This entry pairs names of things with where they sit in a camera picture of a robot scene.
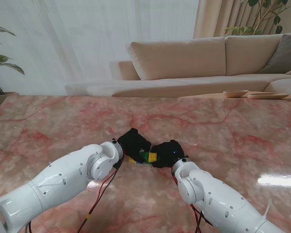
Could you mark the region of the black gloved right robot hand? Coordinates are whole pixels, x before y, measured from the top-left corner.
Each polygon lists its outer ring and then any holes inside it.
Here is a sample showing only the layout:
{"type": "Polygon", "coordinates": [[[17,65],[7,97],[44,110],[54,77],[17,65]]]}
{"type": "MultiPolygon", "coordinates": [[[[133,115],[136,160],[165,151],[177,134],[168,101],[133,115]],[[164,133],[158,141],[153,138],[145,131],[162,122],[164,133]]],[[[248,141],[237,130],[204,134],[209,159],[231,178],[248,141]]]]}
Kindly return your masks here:
{"type": "Polygon", "coordinates": [[[178,160],[185,158],[184,151],[176,140],[154,145],[150,152],[157,155],[157,160],[152,165],[158,168],[172,167],[178,160]]]}

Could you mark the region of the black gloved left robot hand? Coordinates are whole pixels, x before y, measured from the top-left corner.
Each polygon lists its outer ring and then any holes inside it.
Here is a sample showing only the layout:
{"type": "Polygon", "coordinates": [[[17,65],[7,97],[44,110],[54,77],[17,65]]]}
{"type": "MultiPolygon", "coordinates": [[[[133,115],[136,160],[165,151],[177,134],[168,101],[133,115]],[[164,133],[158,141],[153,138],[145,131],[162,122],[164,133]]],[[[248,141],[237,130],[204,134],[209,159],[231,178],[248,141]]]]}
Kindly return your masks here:
{"type": "Polygon", "coordinates": [[[149,152],[151,143],[141,136],[137,129],[131,128],[124,135],[120,136],[117,142],[121,145],[125,155],[138,163],[146,162],[140,151],[149,152]]]}

